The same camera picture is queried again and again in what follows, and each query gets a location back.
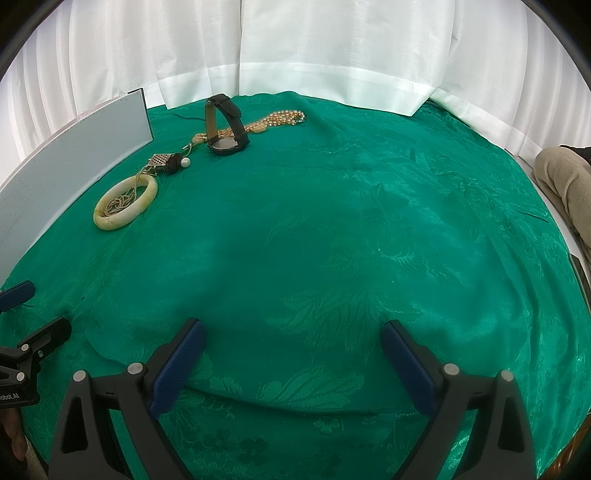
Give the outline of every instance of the metal screw head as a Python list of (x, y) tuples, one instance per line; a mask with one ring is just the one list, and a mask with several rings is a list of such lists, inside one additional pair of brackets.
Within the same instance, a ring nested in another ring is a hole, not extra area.
[(141, 373), (143, 369), (144, 369), (144, 366), (142, 364), (140, 364), (139, 362), (136, 362), (136, 363), (131, 364), (129, 367), (127, 367), (127, 372), (131, 375), (137, 375), (137, 374)]
[(86, 378), (86, 372), (84, 370), (78, 370), (72, 378), (74, 382), (81, 382)]
[(460, 367), (456, 364), (445, 364), (443, 365), (443, 371), (448, 375), (457, 375), (460, 373)]
[(501, 378), (506, 382), (513, 382), (515, 375), (509, 370), (501, 370)]

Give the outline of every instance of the white panel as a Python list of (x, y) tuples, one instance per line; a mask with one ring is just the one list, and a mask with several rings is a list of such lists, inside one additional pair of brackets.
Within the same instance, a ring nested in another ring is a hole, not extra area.
[(138, 90), (76, 119), (22, 162), (0, 186), (0, 284), (82, 193), (151, 140)]

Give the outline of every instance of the bangle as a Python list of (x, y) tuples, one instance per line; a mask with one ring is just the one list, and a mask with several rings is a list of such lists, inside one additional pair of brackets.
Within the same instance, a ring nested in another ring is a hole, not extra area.
[[(120, 212), (103, 216), (105, 207), (110, 204), (113, 199), (130, 191), (134, 186), (146, 187), (145, 191), (140, 195), (134, 203), (123, 208)], [(141, 174), (139, 176), (129, 177), (120, 181), (117, 185), (111, 188), (96, 204), (93, 220), (95, 225), (101, 230), (116, 230), (124, 225), (135, 220), (148, 208), (150, 203), (156, 198), (158, 193), (158, 184), (153, 176)]]

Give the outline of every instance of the green tablecloth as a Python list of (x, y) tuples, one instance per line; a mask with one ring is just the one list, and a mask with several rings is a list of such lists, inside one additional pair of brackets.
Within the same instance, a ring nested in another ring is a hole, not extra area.
[(140, 218), (100, 231), (92, 212), (108, 188), (204, 131), (173, 115), (202, 116), (203, 102), (151, 109), (154, 142), (7, 281), (30, 279), (37, 294), (0, 317), (4, 345), (58, 315), (73, 324), (43, 362), (41, 403), (24, 409), (41, 453), (75, 370), (145, 361), (198, 317), (206, 353), (161, 419), (196, 478), (388, 479), (426, 425), (379, 345), (396, 318), (466, 372), (512, 370), (548, 465), (591, 405), (591, 323), (558, 228), (513, 159), (430, 103), (412, 118), (295, 93), (236, 103), (245, 122), (279, 109), (307, 121), (253, 134), (230, 157), (197, 148), (188, 170), (158, 178)]

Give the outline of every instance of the white backdrop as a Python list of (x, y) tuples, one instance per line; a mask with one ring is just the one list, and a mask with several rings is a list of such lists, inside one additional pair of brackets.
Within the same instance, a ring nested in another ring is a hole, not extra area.
[(591, 92), (521, 0), (66, 0), (0, 82), (0, 183), (85, 110), (295, 90), (412, 115), (429, 97), (531, 162), (591, 145)]

